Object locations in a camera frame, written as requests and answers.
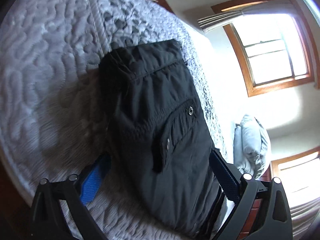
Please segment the wooden window frame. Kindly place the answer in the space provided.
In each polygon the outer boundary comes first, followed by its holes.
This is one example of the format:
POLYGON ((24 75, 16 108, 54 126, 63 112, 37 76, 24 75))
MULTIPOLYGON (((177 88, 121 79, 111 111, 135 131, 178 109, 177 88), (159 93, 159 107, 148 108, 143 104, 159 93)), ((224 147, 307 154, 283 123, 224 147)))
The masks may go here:
MULTIPOLYGON (((212 6, 212 10, 217 14, 263 1, 271 0, 231 0, 212 6)), ((290 1, 297 16, 248 15, 223 27, 249 97, 316 81, 318 49, 301 8, 295 0, 290 1)))

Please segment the grey curtain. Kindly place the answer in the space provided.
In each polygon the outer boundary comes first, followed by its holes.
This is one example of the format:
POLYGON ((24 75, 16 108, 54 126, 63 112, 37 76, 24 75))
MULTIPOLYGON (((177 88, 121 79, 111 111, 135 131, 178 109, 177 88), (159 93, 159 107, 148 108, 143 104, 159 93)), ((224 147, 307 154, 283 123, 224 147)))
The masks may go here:
POLYGON ((254 5, 248 5, 242 9, 232 9, 220 12, 198 19, 197 22, 202 31, 204 33, 208 33, 213 29, 231 24, 237 18, 242 16, 263 14, 288 14, 290 16, 297 16, 298 11, 290 0, 271 0, 263 1, 254 5))

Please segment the side wooden window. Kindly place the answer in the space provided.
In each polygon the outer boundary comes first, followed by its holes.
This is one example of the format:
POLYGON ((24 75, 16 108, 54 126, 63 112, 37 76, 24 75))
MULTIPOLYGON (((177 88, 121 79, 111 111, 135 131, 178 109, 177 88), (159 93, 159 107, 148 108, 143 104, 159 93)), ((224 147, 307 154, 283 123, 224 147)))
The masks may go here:
POLYGON ((284 187, 293 236, 303 234, 319 213, 319 147, 271 161, 271 176, 284 187))

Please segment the black padded pants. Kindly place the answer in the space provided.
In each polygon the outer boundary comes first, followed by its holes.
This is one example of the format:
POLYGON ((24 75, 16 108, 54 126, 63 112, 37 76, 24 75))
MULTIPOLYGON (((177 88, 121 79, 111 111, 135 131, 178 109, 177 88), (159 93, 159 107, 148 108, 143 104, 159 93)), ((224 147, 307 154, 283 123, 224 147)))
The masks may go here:
POLYGON ((175 40, 117 48, 99 64, 107 136, 130 191, 160 222, 209 239, 224 194, 193 78, 175 40))

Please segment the dark wood headboard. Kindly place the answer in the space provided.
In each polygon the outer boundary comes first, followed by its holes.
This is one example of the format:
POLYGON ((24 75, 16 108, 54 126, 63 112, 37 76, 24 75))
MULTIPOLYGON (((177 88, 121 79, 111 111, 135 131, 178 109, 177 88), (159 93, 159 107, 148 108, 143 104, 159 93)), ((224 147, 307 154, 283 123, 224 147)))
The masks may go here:
MULTIPOLYGON (((271 180, 271 170, 270 167, 268 167, 268 169, 266 170, 266 172, 259 178, 260 181, 270 181, 271 180)), ((248 236, 254 220, 257 216, 259 207, 261 204, 261 200, 260 199, 256 199, 252 205, 251 211, 249 213, 249 216, 247 217, 247 220, 244 224, 244 227, 242 228, 242 231, 240 232, 238 239, 244 239, 245 237, 248 236)))

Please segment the folded grey blue duvet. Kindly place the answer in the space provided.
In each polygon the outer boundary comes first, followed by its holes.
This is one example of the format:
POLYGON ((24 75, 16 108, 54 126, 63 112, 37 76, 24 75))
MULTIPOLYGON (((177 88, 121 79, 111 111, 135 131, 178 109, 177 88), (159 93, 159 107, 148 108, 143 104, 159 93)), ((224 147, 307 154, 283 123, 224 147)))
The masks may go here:
POLYGON ((235 128, 233 143, 234 165, 241 173, 260 178, 268 169, 271 141, 267 130, 252 115, 244 115, 235 128))

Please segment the grey quilted mattress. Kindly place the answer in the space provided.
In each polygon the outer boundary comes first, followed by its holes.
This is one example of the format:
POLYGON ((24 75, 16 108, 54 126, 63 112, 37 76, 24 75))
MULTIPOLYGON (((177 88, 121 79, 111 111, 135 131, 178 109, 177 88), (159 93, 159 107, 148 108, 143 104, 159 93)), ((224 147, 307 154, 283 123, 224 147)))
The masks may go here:
POLYGON ((232 160, 209 69, 208 38, 148 0, 10 0, 1 22, 1 160, 31 203, 39 181, 64 180, 106 154, 107 93, 98 65, 118 47, 175 39, 215 145, 232 160))

